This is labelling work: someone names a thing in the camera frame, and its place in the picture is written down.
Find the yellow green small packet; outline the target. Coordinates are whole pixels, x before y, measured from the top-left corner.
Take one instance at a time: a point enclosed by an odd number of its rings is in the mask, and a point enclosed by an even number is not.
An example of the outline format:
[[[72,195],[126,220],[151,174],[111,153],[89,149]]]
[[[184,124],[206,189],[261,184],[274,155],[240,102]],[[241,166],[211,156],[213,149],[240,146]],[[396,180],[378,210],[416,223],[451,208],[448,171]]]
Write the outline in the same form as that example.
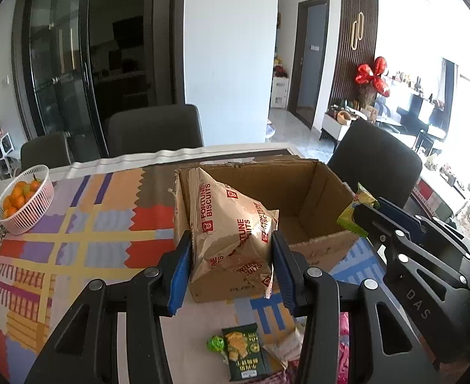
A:
[[[366,204],[375,209],[380,207],[379,201],[361,183],[357,183],[354,198],[337,218],[336,223],[359,237],[368,237],[369,233],[354,221],[354,210],[360,204]]]

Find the beige fortune biscuits bag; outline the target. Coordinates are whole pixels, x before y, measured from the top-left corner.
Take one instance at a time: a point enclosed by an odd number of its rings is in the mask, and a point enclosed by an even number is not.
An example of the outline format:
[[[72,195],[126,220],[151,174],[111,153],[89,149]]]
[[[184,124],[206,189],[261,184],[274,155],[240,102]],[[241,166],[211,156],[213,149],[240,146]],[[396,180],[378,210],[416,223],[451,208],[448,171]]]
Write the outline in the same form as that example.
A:
[[[195,167],[188,171],[193,270],[190,291],[195,302],[246,296],[269,298],[274,270],[271,234],[279,211],[215,180]]]

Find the pink snack packet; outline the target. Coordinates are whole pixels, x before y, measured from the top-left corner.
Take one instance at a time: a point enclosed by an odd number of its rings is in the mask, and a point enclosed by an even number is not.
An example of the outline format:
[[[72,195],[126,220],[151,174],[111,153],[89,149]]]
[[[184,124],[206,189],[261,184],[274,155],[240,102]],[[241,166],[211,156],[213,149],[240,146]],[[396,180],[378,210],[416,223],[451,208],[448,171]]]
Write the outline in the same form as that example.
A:
[[[338,355],[338,384],[348,383],[349,370],[349,318],[347,312],[339,316],[339,355]]]

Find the black chair right side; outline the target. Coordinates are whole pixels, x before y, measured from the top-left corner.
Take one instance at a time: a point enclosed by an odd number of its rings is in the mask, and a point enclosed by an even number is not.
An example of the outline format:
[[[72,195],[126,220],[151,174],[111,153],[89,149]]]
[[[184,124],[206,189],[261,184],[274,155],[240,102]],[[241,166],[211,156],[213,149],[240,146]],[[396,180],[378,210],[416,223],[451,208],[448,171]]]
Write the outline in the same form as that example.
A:
[[[420,177],[422,162],[391,133],[359,119],[349,126],[328,167],[353,191],[363,186],[375,198],[402,208]]]

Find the small green lollipop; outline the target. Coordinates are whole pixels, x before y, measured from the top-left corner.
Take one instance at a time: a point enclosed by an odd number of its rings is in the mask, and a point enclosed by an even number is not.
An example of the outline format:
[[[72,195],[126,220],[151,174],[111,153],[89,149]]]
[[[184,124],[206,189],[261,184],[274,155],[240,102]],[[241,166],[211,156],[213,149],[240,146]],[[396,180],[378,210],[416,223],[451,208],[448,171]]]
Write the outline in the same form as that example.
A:
[[[206,347],[210,352],[220,355],[224,364],[229,363],[227,353],[225,352],[224,338],[222,336],[213,335],[210,337],[206,343]]]

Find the brown cardboard box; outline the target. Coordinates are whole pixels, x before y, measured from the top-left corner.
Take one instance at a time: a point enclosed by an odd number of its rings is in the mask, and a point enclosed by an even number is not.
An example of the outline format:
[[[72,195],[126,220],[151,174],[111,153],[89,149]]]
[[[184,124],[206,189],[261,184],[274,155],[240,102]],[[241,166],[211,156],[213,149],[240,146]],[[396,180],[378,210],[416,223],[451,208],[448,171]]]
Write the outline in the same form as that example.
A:
[[[271,235],[326,271],[356,236],[337,219],[354,193],[324,163],[290,159],[179,168],[174,235],[192,235],[189,290],[197,303],[269,296]]]

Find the dark green cracker packet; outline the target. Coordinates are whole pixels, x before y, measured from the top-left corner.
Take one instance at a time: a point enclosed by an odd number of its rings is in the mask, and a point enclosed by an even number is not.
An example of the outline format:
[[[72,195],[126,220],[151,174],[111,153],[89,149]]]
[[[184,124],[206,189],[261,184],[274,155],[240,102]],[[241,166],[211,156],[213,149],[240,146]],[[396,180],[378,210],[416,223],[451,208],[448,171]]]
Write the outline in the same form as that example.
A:
[[[231,381],[253,380],[266,375],[256,323],[222,329],[222,334]]]

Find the colourful patterned table mat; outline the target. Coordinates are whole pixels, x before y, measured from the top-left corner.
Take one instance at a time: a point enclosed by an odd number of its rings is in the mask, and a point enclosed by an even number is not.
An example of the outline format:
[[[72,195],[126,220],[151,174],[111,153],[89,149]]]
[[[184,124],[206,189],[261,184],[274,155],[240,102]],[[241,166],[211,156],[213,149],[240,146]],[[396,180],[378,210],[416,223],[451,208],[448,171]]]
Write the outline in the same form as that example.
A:
[[[265,160],[208,165],[208,173],[279,211],[279,227],[308,260],[352,284],[381,280],[384,268],[369,243],[343,231],[336,218],[348,194],[326,165],[315,160]],[[31,230],[0,244],[0,374],[22,383],[47,338],[85,285],[131,279],[173,250],[188,225],[185,165],[54,179],[48,212]],[[222,328],[256,323],[265,343],[281,341],[295,323],[279,294],[241,296],[244,282],[213,281],[217,302],[196,302],[204,285],[162,322],[176,383],[227,383],[229,368],[207,350]]]

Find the white low cabinet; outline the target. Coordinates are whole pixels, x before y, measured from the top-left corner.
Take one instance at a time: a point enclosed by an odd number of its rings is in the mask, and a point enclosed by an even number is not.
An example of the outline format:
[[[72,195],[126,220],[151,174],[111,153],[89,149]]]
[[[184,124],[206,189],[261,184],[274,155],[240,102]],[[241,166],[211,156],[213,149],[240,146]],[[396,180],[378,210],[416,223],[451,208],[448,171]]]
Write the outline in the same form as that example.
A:
[[[366,121],[368,117],[352,108],[331,109],[323,116],[320,139],[331,139],[337,144],[348,132],[350,125],[358,119]]]

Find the white storage shelf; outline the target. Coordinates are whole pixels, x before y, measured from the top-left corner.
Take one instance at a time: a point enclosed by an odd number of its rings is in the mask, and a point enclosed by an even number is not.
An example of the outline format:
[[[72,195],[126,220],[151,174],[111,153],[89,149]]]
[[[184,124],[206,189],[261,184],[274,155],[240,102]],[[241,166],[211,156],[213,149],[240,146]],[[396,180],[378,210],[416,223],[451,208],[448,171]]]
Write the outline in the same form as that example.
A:
[[[274,58],[272,85],[270,91],[271,108],[287,108],[290,78],[280,56]]]

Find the black chair far middle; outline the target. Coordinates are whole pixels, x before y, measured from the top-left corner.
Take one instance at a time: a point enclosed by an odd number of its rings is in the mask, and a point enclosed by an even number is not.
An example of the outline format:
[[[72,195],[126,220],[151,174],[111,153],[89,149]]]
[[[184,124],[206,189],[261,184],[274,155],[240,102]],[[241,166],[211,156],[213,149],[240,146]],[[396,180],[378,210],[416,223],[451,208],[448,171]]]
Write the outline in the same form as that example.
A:
[[[127,110],[116,113],[108,122],[107,149],[111,158],[202,146],[200,117],[192,104]]]

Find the white basket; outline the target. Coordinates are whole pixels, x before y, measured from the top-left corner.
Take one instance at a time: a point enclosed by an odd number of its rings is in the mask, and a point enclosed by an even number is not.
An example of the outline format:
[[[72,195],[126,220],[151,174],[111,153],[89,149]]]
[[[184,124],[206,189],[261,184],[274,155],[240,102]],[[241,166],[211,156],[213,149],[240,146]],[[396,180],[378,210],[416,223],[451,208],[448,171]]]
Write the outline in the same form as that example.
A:
[[[0,196],[0,224],[13,235],[32,229],[48,211],[54,197],[46,165],[35,165],[15,177]]]

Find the dark hallway door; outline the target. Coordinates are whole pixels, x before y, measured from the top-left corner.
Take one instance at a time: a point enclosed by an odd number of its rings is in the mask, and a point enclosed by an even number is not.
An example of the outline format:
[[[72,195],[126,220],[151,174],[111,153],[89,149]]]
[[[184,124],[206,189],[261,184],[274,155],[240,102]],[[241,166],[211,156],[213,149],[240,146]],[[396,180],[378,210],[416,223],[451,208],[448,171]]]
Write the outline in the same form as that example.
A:
[[[329,30],[330,0],[298,4],[297,33],[288,110],[312,129],[318,102]]]

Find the oranges in basket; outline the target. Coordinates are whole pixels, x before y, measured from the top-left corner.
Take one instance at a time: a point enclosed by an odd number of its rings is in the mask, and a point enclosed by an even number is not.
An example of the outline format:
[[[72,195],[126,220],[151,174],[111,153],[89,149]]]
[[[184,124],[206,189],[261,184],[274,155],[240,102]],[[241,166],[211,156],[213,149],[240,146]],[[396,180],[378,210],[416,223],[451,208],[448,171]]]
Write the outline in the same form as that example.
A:
[[[12,191],[2,201],[3,217],[9,218],[39,191],[42,181],[35,176],[30,182],[18,181]]]

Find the black chair far left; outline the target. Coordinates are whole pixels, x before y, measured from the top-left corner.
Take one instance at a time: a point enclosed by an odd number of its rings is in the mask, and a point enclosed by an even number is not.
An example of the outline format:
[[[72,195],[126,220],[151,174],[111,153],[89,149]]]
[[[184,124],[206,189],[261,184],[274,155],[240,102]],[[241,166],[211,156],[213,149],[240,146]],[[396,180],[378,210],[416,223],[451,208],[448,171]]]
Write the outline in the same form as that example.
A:
[[[24,143],[20,149],[21,170],[35,165],[49,169],[70,165],[72,157],[64,132],[49,133]]]

